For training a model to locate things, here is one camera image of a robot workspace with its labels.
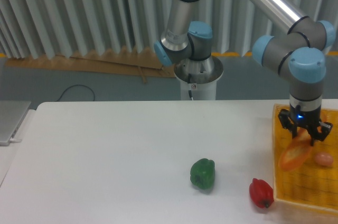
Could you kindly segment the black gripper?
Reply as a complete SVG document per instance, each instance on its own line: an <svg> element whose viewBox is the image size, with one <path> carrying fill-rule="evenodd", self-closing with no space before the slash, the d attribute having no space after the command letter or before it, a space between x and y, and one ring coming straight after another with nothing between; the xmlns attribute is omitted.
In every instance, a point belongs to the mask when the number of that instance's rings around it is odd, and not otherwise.
<svg viewBox="0 0 338 224"><path fill-rule="evenodd" d="M314 146L315 141L324 141L333 128L333 124L322 122L321 110L317 108L312 111L296 110L291 107L290 110L282 109L277 117L282 128L291 131L292 138L297 136L298 127L307 129L311 136L311 146Z"/></svg>

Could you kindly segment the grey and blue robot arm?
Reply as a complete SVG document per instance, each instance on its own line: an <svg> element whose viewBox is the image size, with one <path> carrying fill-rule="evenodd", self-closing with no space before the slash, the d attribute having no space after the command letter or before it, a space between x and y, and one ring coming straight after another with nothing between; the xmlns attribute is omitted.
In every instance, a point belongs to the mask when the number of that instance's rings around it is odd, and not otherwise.
<svg viewBox="0 0 338 224"><path fill-rule="evenodd" d="M211 54L211 26L192 19L199 0L173 0L167 26L155 42L164 66L174 66L183 100L214 100L223 65ZM305 129L310 143L324 141L333 125L320 118L324 78L323 50L336 38L333 25L313 21L288 0L250 0L286 32L283 38L261 36L252 57L289 83L289 108L278 113L281 126L297 136Z"/></svg>

